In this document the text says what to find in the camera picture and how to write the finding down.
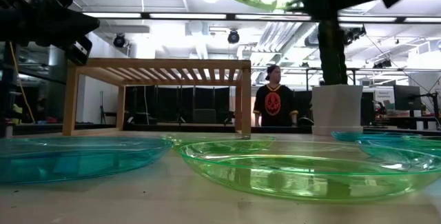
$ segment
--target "wooden table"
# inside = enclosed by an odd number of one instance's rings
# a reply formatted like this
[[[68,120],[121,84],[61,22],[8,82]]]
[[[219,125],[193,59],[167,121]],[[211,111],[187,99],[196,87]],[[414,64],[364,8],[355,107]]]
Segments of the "wooden table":
[[[79,75],[119,88],[116,129],[75,130]],[[71,63],[66,81],[63,135],[96,134],[122,130],[125,87],[134,85],[236,86],[236,131],[251,133],[251,61],[227,59],[89,59],[83,66]]]
[[[314,139],[295,134],[278,138]],[[217,185],[191,171],[175,151],[151,166],[123,174],[0,186],[0,223],[4,224],[432,224],[441,223],[440,211],[441,182],[421,192],[376,203],[290,201]]]

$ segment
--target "computer monitor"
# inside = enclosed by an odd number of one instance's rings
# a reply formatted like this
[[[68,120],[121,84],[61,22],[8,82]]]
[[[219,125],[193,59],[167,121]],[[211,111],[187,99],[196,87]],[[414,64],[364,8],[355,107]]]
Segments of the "computer monitor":
[[[393,94],[396,110],[421,110],[420,87],[394,85]]]

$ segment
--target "black cap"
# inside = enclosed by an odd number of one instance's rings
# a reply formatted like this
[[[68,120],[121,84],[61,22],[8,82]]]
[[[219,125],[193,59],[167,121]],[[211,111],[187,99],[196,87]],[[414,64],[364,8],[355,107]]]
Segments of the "black cap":
[[[274,71],[274,69],[278,68],[278,65],[271,65],[267,68],[267,77],[265,77],[266,81],[269,81],[269,75],[271,74],[271,72]]]

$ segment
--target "plastic plate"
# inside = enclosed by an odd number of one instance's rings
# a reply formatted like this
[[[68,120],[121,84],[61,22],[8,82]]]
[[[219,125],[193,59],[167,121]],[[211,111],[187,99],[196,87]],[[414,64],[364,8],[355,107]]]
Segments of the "plastic plate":
[[[273,136],[266,135],[242,135],[242,134],[165,134],[162,139],[173,142],[173,149],[178,150],[181,146],[210,141],[253,141],[253,148],[265,148],[276,140]]]
[[[372,140],[363,139],[359,141],[363,145],[381,145],[399,149],[425,152],[441,156],[441,136],[404,137],[401,140]]]
[[[0,183],[38,183],[104,176],[160,159],[172,142],[132,137],[0,140]]]
[[[397,132],[332,132],[332,137],[339,141],[359,141],[363,140],[388,140],[388,141],[401,141],[406,137],[417,138],[419,134],[403,134]]]
[[[251,149],[248,141],[185,145],[179,153],[197,173],[224,186],[283,198],[366,201],[424,188],[441,175],[438,156],[351,143],[274,141]]]

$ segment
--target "black t-shirt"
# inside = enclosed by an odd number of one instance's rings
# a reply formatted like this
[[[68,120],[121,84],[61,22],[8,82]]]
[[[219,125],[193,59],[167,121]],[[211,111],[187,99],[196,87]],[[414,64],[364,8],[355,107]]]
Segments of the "black t-shirt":
[[[291,115],[297,114],[294,93],[284,85],[274,89],[264,85],[257,90],[254,113],[262,116],[262,126],[290,127]]]

